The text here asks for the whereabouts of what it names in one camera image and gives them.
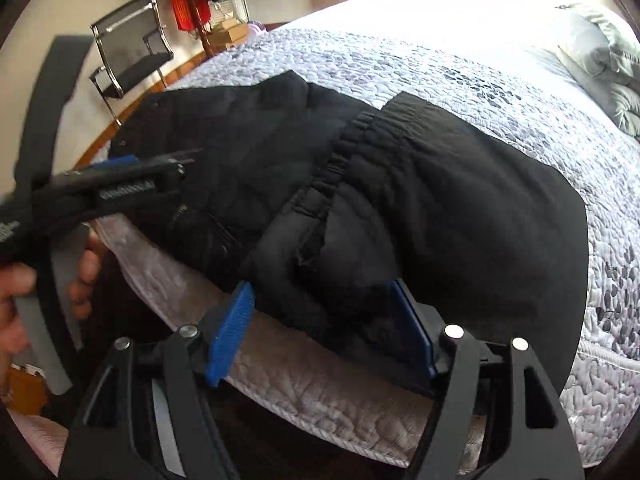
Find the gray pillow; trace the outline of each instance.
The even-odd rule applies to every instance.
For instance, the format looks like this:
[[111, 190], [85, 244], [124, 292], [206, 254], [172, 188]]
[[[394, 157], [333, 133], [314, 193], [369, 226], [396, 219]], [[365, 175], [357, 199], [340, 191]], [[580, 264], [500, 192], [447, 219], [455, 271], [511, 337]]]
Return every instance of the gray pillow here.
[[575, 12], [554, 9], [551, 40], [591, 76], [602, 74], [611, 64], [607, 37]]
[[635, 85], [632, 88], [616, 82], [621, 76], [609, 69], [591, 76], [562, 48], [558, 48], [556, 56], [620, 130], [632, 137], [640, 137], [640, 95], [634, 91]]
[[610, 69], [640, 81], [640, 42], [631, 26], [612, 10], [588, 4], [559, 6], [597, 25], [609, 42]]

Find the metal pin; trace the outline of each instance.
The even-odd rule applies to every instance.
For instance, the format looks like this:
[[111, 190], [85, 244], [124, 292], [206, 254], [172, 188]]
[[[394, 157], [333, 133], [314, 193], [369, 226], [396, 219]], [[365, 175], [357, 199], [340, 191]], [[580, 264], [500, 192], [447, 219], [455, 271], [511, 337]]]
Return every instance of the metal pin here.
[[514, 338], [511, 341], [511, 344], [516, 350], [520, 350], [521, 352], [524, 352], [525, 350], [529, 349], [529, 343], [527, 342], [526, 339], [523, 339], [521, 337]]
[[444, 333], [452, 339], [460, 339], [465, 335], [465, 331], [458, 325], [447, 325], [444, 327]]
[[180, 336], [185, 339], [191, 339], [198, 335], [198, 327], [195, 325], [185, 325], [180, 327]]
[[116, 342], [113, 344], [116, 350], [126, 350], [131, 346], [131, 339], [128, 337], [119, 337], [116, 339]]

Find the wooden floor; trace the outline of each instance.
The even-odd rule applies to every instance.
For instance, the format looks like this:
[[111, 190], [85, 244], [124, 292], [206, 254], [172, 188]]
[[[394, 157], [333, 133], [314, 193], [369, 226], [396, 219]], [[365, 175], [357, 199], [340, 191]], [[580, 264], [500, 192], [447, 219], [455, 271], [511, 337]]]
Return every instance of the wooden floor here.
[[[186, 76], [194, 68], [196, 68], [198, 65], [206, 61], [206, 59], [207, 58], [204, 52], [201, 52], [197, 56], [192, 57], [190, 60], [180, 65], [173, 72], [165, 75], [164, 79], [166, 80], [167, 84], [171, 85], [176, 81], [178, 81], [178, 79], [181, 79], [184, 76]], [[158, 81], [149, 90], [144, 92], [139, 98], [137, 98], [129, 106], [127, 106], [120, 115], [118, 115], [120, 122], [123, 123], [124, 121], [126, 121], [129, 118], [129, 116], [134, 111], [136, 111], [136, 109], [140, 106], [142, 99], [144, 99], [144, 97], [147, 94], [153, 93], [153, 92], [161, 92], [163, 90], [164, 90], [164, 85], [162, 84], [161, 81]], [[80, 157], [80, 159], [76, 163], [75, 167], [82, 168], [83, 166], [88, 166], [91, 163], [92, 159], [94, 158], [95, 154], [98, 153], [98, 151], [100, 151], [100, 148], [103, 147], [105, 143], [113, 139], [117, 131], [118, 131], [118, 124], [116, 123], [116, 121], [113, 121], [113, 123], [111, 123], [107, 127], [107, 129], [104, 130], [98, 136], [98, 138], [94, 140], [94, 142], [89, 146], [89, 148], [84, 152], [82, 157]]]

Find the bed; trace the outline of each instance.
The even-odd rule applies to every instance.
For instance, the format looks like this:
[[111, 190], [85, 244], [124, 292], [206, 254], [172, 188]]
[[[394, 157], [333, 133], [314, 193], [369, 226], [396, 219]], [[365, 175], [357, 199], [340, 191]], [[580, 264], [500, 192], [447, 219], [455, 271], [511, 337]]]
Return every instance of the bed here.
[[[499, 17], [488, 19], [498, 4]], [[590, 256], [584, 323], [561, 403], [583, 465], [596, 465], [640, 403], [640, 144], [558, 61], [547, 27], [552, 10], [527, 0], [419, 5], [438, 10], [417, 23], [376, 1], [350, 0], [217, 56], [172, 89], [250, 85], [295, 70], [377, 108], [407, 91], [559, 170], [586, 204]], [[389, 20], [392, 30], [381, 27]], [[129, 285], [172, 328], [198, 320], [222, 297], [123, 216], [101, 219], [98, 230]], [[260, 313], [226, 380], [301, 430], [400, 467], [431, 410], [429, 399]], [[474, 467], [482, 428], [476, 418], [462, 470]]]

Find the gray handle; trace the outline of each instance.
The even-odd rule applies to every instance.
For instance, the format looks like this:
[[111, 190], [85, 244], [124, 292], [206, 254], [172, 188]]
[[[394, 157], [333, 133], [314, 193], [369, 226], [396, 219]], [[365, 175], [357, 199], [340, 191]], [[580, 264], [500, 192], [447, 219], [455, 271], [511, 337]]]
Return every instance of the gray handle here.
[[[60, 308], [76, 350], [82, 348], [80, 326], [71, 311], [72, 302], [66, 294], [66, 289], [78, 276], [78, 262], [84, 253], [88, 234], [89, 227], [83, 224], [65, 237], [52, 242], [51, 247], [51, 261]], [[64, 394], [71, 388], [72, 382], [49, 336], [37, 295], [33, 293], [23, 298], [15, 298], [15, 306], [37, 361], [34, 365], [43, 370], [47, 385], [53, 394]]]

